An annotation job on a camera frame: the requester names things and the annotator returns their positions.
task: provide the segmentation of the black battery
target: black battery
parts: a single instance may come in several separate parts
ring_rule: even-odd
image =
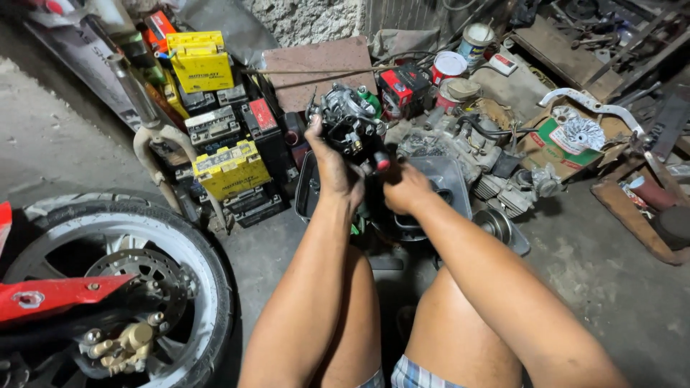
[[[191,117],[184,123],[192,145],[202,154],[214,155],[219,148],[232,148],[244,138],[232,106]]]
[[[175,179],[180,186],[187,190],[190,197],[199,198],[206,195],[206,189],[194,177],[194,170],[191,166],[176,170]]]
[[[220,107],[213,92],[185,93],[177,76],[173,76],[172,78],[177,84],[177,90],[179,91],[179,98],[182,102],[182,106],[191,117],[203,115],[204,113]]]
[[[258,224],[280,212],[285,210],[285,203],[280,199],[279,195],[274,195],[271,200],[257,208],[246,211],[240,214],[233,214],[235,222],[243,228]]]
[[[281,186],[293,181],[299,176],[295,160],[266,101],[252,101],[240,110],[270,176]]]
[[[216,90],[216,96],[218,96],[218,104],[220,106],[231,105],[233,108],[239,108],[242,104],[246,104],[249,101],[242,84],[234,88]]]
[[[231,213],[241,214],[257,208],[270,200],[266,190],[262,186],[244,191],[232,198],[223,201],[223,206]]]

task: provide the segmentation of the metal bracket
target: metal bracket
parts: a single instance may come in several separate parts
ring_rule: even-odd
[[[537,105],[546,108],[546,105],[555,97],[561,97],[561,96],[567,96],[570,97],[572,100],[577,102],[578,104],[584,106],[588,110],[594,112],[594,113],[603,113],[607,115],[614,115],[620,117],[625,125],[632,130],[638,138],[642,139],[647,136],[647,134],[644,133],[644,130],[642,127],[638,124],[637,120],[635,120],[635,117],[626,109],[623,108],[622,106],[617,106],[617,105],[604,105],[601,102],[586,96],[584,93],[578,92],[575,89],[570,89],[570,88],[561,88],[561,89],[556,89],[553,90],[549,93],[547,93],[544,98],[542,98],[542,101],[539,101]]]

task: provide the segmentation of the cardboard box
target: cardboard box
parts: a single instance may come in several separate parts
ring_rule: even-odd
[[[568,179],[578,171],[596,162],[603,157],[605,163],[599,167],[616,160],[626,146],[615,144],[599,152],[587,148],[579,143],[570,142],[556,120],[551,116],[553,106],[571,106],[576,109],[582,117],[597,120],[598,114],[581,107],[567,97],[554,99],[544,110],[534,117],[525,127],[537,127],[538,132],[529,133],[517,144],[518,152],[525,152],[525,158],[520,164],[528,170],[535,167],[545,167],[547,163],[552,163],[556,174],[561,181]],[[617,116],[604,115],[600,123],[604,130],[607,140],[613,139],[618,135],[630,136],[632,131]]]

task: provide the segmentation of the paint can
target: paint can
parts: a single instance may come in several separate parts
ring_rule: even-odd
[[[447,115],[452,115],[453,111],[460,105],[462,101],[453,98],[448,90],[448,83],[453,79],[445,79],[441,81],[441,85],[436,92],[436,106],[442,106]]]
[[[453,51],[442,51],[436,55],[431,66],[431,80],[434,85],[448,78],[457,78],[467,69],[467,60]]]
[[[491,27],[484,23],[474,23],[465,27],[457,53],[467,60],[467,70],[474,70],[494,36]]]

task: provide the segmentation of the carburetor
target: carburetor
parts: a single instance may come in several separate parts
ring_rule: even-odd
[[[321,104],[314,103],[315,97],[316,92],[306,115],[322,116],[321,136],[326,143],[354,164],[369,162],[376,171],[388,170],[391,161],[381,138],[387,125],[376,117],[375,107],[356,90],[341,84],[333,84],[333,89],[321,96]]]

